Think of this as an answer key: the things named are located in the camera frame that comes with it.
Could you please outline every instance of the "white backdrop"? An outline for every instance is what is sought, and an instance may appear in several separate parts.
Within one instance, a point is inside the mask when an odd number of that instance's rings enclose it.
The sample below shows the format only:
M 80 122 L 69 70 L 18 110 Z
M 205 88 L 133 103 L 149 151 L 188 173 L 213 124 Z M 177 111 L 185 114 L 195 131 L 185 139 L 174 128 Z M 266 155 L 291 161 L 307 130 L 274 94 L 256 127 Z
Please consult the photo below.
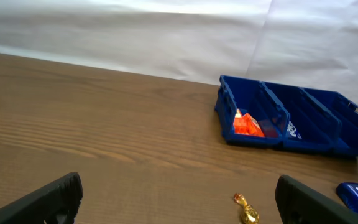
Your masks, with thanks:
M 358 104 L 358 0 L 5 0 L 0 53 L 212 84 L 235 75 Z

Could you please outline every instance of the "gold wrapped candy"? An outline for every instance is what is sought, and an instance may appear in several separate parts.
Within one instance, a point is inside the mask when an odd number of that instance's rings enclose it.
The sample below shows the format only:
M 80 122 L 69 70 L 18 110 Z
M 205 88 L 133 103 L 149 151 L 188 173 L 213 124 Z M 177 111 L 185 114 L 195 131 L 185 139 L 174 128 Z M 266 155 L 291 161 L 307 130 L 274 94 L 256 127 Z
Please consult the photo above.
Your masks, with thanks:
M 252 205 L 249 205 L 241 194 L 234 194 L 234 201 L 243 206 L 244 209 L 241 212 L 241 220 L 244 224 L 258 224 L 259 215 Z

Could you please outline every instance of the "blue plastic bin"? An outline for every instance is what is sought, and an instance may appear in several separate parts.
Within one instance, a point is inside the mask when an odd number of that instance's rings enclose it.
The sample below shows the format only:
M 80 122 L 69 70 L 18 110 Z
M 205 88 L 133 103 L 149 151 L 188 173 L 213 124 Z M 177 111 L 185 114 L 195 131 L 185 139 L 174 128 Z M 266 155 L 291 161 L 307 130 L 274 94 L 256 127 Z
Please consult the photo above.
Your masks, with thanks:
M 228 143 L 358 156 L 358 106 L 339 93 L 226 75 L 220 82 L 215 110 Z M 234 134 L 237 109 L 257 120 L 264 138 Z M 299 138 L 287 132 L 290 123 Z
M 333 153 L 358 156 L 358 106 L 337 92 L 309 88 L 305 90 L 322 102 L 342 122 Z

